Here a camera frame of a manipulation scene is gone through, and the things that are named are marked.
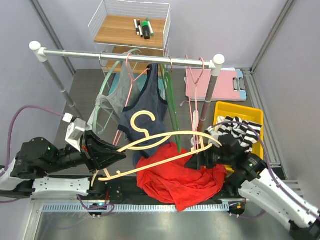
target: red cloth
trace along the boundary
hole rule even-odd
[[[160,146],[158,151],[150,158],[142,157],[137,164],[141,168],[161,160],[178,156],[175,143]],[[191,156],[167,162],[137,173],[137,185],[149,197],[162,203],[175,204],[178,212],[197,205],[217,194],[227,176],[226,168],[217,165],[212,169],[194,170],[185,167]]]

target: hanger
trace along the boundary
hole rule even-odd
[[[141,52],[139,49],[137,49],[137,48],[131,49],[131,50],[129,50],[129,51],[126,52],[126,53],[136,54],[136,52],[142,53],[142,52]],[[103,83],[102,83],[102,85],[101,85],[99,95],[103,95],[103,94],[104,94],[105,87],[106,87],[107,85],[108,85],[109,90],[110,90],[110,86],[109,86],[108,81],[109,81],[109,78],[111,77],[111,75],[114,73],[114,70],[116,69],[116,67],[119,65],[119,63],[121,63],[121,61],[116,61],[116,62],[113,64],[112,68],[111,68],[110,70],[108,70],[108,74],[106,75],[106,77],[105,77],[105,79],[104,79],[104,81],[103,81]],[[96,106],[94,107],[94,110],[93,110],[92,114],[91,114],[92,116],[90,117],[90,119],[89,119],[89,121],[88,121],[88,124],[89,124],[89,123],[92,123],[92,130],[93,130],[93,132],[94,132],[95,134],[101,135],[101,134],[105,131],[105,129],[107,128],[107,125],[108,125],[108,123],[109,123],[109,121],[110,121],[110,119],[111,119],[112,114],[114,113],[114,111],[112,110],[112,112],[111,112],[111,114],[110,114],[110,117],[109,117],[109,119],[107,120],[107,122],[105,123],[104,126],[102,126],[101,124],[98,123],[99,111],[100,111],[100,107],[99,107],[98,105],[96,105]],[[101,128],[101,130],[100,130],[99,132],[97,132],[97,126],[99,126],[99,127]]]
[[[139,147],[134,147],[140,143],[143,143],[143,142],[146,142],[146,141],[149,141],[151,139],[157,139],[157,138],[161,138],[161,137],[165,137],[164,139],[167,140],[169,139],[171,136],[175,136],[175,135],[197,135],[197,136],[200,136],[200,140],[201,140],[201,148],[200,149],[196,149],[196,150],[192,150],[190,152],[187,152],[187,153],[184,153],[182,155],[179,155],[179,156],[175,156],[175,157],[171,157],[169,159],[166,159],[166,160],[162,160],[162,161],[159,161],[159,162],[156,162],[156,163],[153,163],[153,164],[150,164],[150,165],[147,165],[147,166],[144,166],[144,167],[139,167],[137,169],[134,169],[134,170],[131,170],[131,171],[127,171],[127,172],[124,172],[124,173],[121,173],[119,170],[116,171],[116,175],[113,175],[111,176],[110,173],[108,172],[108,170],[106,168],[103,169],[106,177],[99,177],[99,181],[109,181],[109,180],[112,180],[112,179],[117,179],[117,178],[120,178],[120,177],[123,177],[123,176],[127,176],[129,174],[133,174],[133,173],[137,173],[137,172],[140,172],[142,170],[146,170],[146,169],[149,169],[149,168],[153,168],[153,167],[156,167],[156,166],[159,166],[159,165],[162,165],[162,164],[165,164],[165,163],[169,163],[169,162],[172,162],[174,160],[177,160],[177,159],[181,159],[181,158],[184,158],[184,157],[187,157],[187,156],[190,156],[190,155],[193,155],[193,154],[198,154],[198,153],[201,153],[203,151],[206,151],[208,150],[209,148],[211,148],[213,146],[212,143],[210,143],[208,146],[204,146],[204,143],[203,143],[203,137],[205,138],[208,138],[210,140],[213,140],[215,141],[216,143],[218,143],[220,146],[222,146],[222,144],[216,140],[215,138],[213,138],[212,136],[204,133],[204,132],[197,132],[197,131],[173,131],[173,132],[166,132],[166,133],[161,133],[161,134],[157,134],[157,135],[153,135],[153,136],[150,136],[149,135],[149,132],[148,130],[146,129],[141,129],[141,128],[138,128],[135,124],[135,119],[140,116],[140,115],[148,115],[151,117],[151,120],[155,120],[156,117],[153,115],[153,113],[149,112],[149,111],[139,111],[139,112],[136,112],[131,120],[130,120],[130,124],[132,126],[132,128],[137,131],[137,132],[140,132],[140,133],[144,133],[145,134],[145,138],[143,139],[140,139],[140,140],[137,140],[135,142],[132,142],[120,149],[117,150],[117,152],[123,152],[125,150],[137,150],[137,151],[141,151],[141,150],[147,150],[147,149],[150,149],[150,148],[154,148],[155,144],[158,146],[160,145],[161,143],[163,143],[163,139],[158,141],[157,143],[155,144],[152,144],[152,145],[149,145],[149,146],[139,146]],[[94,184],[94,181],[96,179],[98,175],[98,171],[96,171],[96,173],[94,173],[93,177],[92,177],[92,180],[91,180],[91,186],[93,186]]]
[[[126,56],[126,61],[125,61],[125,65],[126,65],[126,68],[127,68],[127,70],[128,70],[128,74],[129,74],[130,79],[131,79],[131,87],[130,87],[130,90],[129,90],[128,97],[127,97],[127,99],[126,99],[125,107],[128,106],[129,99],[130,99],[130,95],[131,95],[131,91],[132,91],[132,88],[133,88],[133,86],[134,86],[134,82],[135,82],[138,78],[140,78],[146,71],[150,70],[150,68],[146,68],[136,79],[134,79],[134,77],[132,76],[131,71],[130,71],[130,69],[129,69],[129,66],[128,66],[129,56],[130,56],[131,54],[132,54],[131,52],[128,53],[128,55]],[[122,132],[120,132],[120,135],[119,135],[119,137],[118,137],[118,139],[117,139],[117,136],[118,136],[119,132],[120,132],[120,130],[117,130],[117,131],[116,131],[116,134],[115,134],[115,137],[114,137],[114,140],[113,140],[113,145],[115,145],[115,146],[118,145],[118,143],[119,143],[119,141],[120,141],[120,138],[121,138],[121,136],[122,136]]]
[[[172,73],[172,59],[169,56],[171,60],[171,73]],[[171,119],[171,124],[174,132],[180,131],[180,126],[179,126],[179,120],[178,120],[178,115],[177,115],[177,109],[176,109],[176,103],[175,103],[175,96],[174,96],[174,86],[172,85],[172,80],[171,76],[168,73],[167,69],[164,67],[164,65],[160,64],[160,72],[162,76],[162,81],[164,85],[164,91],[165,91],[165,96],[166,100],[168,102],[168,108],[169,108],[169,114],[170,114],[170,119]],[[178,152],[181,153],[181,138],[179,135],[174,136],[175,137],[175,142],[178,148]]]
[[[204,71],[205,71],[205,61],[202,57],[199,58],[199,60],[202,61],[202,72],[201,74],[199,75],[198,79],[195,81],[195,78],[194,78],[194,74],[192,72],[192,69],[191,67],[189,67],[190,69],[190,73],[191,73],[191,77],[192,77],[192,81],[195,85],[195,112],[196,112],[196,116],[195,116],[195,125],[194,125],[194,118],[193,118],[193,113],[192,113],[192,107],[191,107],[191,99],[190,99],[190,94],[189,94],[189,81],[187,79],[186,81],[186,88],[187,88],[187,91],[188,91],[188,95],[189,95],[189,109],[190,109],[190,118],[191,118],[191,125],[192,125],[192,130],[193,131],[196,131],[196,128],[198,127],[198,124],[199,124],[199,113],[198,113],[198,100],[197,100],[197,92],[198,92],[198,82],[200,80],[200,78],[202,77],[202,75],[204,74]],[[187,72],[187,67],[185,68],[185,74],[186,74],[186,78],[188,78],[188,72]],[[196,138],[196,136],[194,135],[193,136],[193,143],[194,143],[194,147],[197,148],[197,143],[198,142],[198,137]]]

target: clothes rack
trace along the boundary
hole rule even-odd
[[[75,102],[70,97],[69,93],[66,91],[65,86],[62,84],[55,70],[48,61],[48,56],[60,56],[60,57],[72,57],[72,58],[87,58],[87,59],[97,59],[97,60],[116,60],[116,61],[126,61],[127,56],[122,54],[115,53],[98,53],[98,52],[79,52],[79,51],[67,51],[67,50],[48,50],[45,47],[42,47],[38,41],[32,41],[29,44],[29,48],[35,53],[38,60],[47,69],[50,76],[53,78],[56,85],[59,87],[60,92],[63,94],[70,108],[83,119],[82,114],[77,109]],[[192,60],[185,58],[169,58],[169,57],[158,57],[158,56],[141,56],[141,55],[131,55],[128,58],[129,62],[137,63],[154,63],[154,64],[164,64],[164,65],[175,65],[175,66],[184,66],[184,67],[198,67],[205,69],[211,69],[211,78],[207,93],[205,96],[204,105],[201,111],[199,124],[197,131],[202,132],[203,124],[206,120],[207,109],[210,106],[212,94],[215,88],[215,82],[221,72],[223,63],[225,62],[225,57],[221,54],[214,56],[213,60],[204,61],[201,60]]]

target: gray tank top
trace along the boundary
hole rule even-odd
[[[131,75],[134,76],[133,71],[130,67],[130,64],[128,65],[128,67]],[[97,97],[96,105],[99,105],[100,108],[104,109],[111,116],[113,116],[112,118],[117,122],[117,124],[120,122],[120,119],[122,117],[123,109],[126,105],[130,88],[131,88],[131,79],[129,76],[126,63],[123,62],[119,82],[115,90],[113,91],[113,93],[111,93],[108,96],[98,95]],[[137,99],[139,93],[140,93],[140,90],[138,88],[138,83],[137,81],[135,81],[133,82],[133,87],[132,87],[130,99],[128,102],[128,106]]]
[[[158,64],[149,64],[147,71],[147,79],[142,91],[140,92],[137,99],[130,106],[123,108],[122,117],[118,129],[127,135],[129,141],[134,142],[145,138],[145,134],[142,132],[135,131],[130,124],[132,116],[142,110],[149,111],[154,114],[155,121],[152,121],[148,115],[141,115],[135,119],[135,125],[140,129],[147,129],[150,136],[156,134],[162,134],[167,132],[167,128],[164,125],[165,116],[168,109],[168,103],[166,100],[162,99],[159,91],[158,82]],[[145,141],[137,147],[149,146],[159,142],[161,138],[152,139]],[[143,156],[149,158],[153,156],[158,150],[159,146],[137,151],[133,155],[133,165],[136,166],[138,161]]]

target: green marker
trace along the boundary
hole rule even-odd
[[[142,34],[144,39],[150,39],[150,28],[147,21],[142,22]]]
[[[150,20],[149,20],[148,17],[146,18],[146,21],[148,22],[148,26],[149,26],[149,29],[150,29],[151,36],[154,37],[154,36],[155,36],[155,33],[154,33],[154,31],[152,30],[151,22],[150,22]]]

